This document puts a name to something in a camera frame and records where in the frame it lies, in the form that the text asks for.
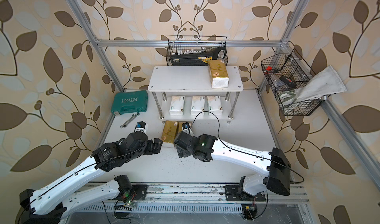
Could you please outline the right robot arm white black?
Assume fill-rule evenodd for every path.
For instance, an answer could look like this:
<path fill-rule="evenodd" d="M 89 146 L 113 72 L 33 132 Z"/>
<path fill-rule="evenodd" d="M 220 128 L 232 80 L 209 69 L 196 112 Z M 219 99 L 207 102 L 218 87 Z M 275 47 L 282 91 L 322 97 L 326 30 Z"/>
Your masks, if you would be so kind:
<path fill-rule="evenodd" d="M 243 177 L 242 192 L 256 195 L 269 190 L 283 196 L 290 195 L 291 165 L 278 148 L 251 150 L 226 143 L 215 136 L 204 134 L 194 137 L 185 132 L 176 136 L 174 145 L 185 153 L 181 158 L 191 155 L 202 162 L 224 161 L 253 170 L 254 175 Z"/>

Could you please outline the white tissue pack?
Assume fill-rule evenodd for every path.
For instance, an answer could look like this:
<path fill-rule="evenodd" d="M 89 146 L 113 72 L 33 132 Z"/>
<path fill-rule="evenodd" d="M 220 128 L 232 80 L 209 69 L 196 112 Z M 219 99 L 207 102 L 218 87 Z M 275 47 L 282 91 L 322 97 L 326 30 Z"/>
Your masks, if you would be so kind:
<path fill-rule="evenodd" d="M 220 96 L 208 96 L 207 97 L 207 103 L 208 103 L 208 111 L 215 114 L 215 115 L 222 115 L 223 114 L 223 107 L 221 103 Z"/>
<path fill-rule="evenodd" d="M 193 96 L 191 104 L 191 115 L 197 115 L 205 109 L 205 96 Z"/>
<path fill-rule="evenodd" d="M 169 114 L 173 116 L 183 116 L 185 106 L 184 96 L 172 96 Z"/>

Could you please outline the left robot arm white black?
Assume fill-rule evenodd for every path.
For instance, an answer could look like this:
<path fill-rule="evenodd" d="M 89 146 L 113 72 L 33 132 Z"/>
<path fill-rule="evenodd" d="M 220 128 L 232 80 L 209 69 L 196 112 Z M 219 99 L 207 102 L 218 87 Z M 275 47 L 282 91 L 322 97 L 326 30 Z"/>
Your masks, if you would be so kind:
<path fill-rule="evenodd" d="M 136 131 L 116 142 L 105 143 L 84 162 L 47 186 L 26 189 L 20 194 L 21 213 L 18 224 L 58 224 L 61 219 L 88 205 L 105 200 L 126 202 L 135 197 L 127 175 L 119 175 L 104 185 L 79 191 L 93 179 L 122 167 L 144 155 L 158 154 L 162 140 L 149 139 Z"/>

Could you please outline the gold tissue pack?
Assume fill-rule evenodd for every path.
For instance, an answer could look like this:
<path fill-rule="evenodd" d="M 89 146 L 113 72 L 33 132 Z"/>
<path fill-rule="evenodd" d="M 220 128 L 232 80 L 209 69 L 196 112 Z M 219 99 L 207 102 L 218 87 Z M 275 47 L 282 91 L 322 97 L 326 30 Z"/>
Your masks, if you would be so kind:
<path fill-rule="evenodd" d="M 161 135 L 164 143 L 173 143 L 178 132 L 179 123 L 176 121 L 166 121 Z"/>
<path fill-rule="evenodd" d="M 227 88 L 229 85 L 229 75 L 224 60 L 210 60 L 208 65 L 211 77 L 211 87 L 213 89 Z"/>
<path fill-rule="evenodd" d="M 180 132 L 183 131 L 183 124 L 184 124 L 184 122 L 179 122 L 178 123 L 178 131 L 177 131 L 177 133 L 180 133 Z"/>

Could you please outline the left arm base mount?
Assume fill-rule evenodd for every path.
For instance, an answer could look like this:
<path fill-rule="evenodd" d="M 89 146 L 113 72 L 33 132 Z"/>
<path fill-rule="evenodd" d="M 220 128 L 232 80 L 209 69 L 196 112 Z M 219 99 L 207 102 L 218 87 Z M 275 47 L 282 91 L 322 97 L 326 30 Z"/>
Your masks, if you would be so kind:
<path fill-rule="evenodd" d="M 144 200 L 147 194 L 147 188 L 148 185 L 146 184 L 133 184 L 131 187 L 123 187 L 112 200 L 122 201 L 124 203 Z"/>

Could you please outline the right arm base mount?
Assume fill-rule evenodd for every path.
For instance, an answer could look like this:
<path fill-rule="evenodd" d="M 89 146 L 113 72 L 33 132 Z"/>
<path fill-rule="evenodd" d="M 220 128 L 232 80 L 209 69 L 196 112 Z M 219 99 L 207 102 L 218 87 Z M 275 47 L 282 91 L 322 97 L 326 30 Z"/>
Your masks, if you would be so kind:
<path fill-rule="evenodd" d="M 229 202 L 264 202 L 266 201 L 265 193 L 258 193 L 257 195 L 253 196 L 250 194 L 247 194 L 244 191 L 239 190 L 238 185 L 226 185 L 224 186 L 225 189 L 225 197 L 226 201 Z"/>

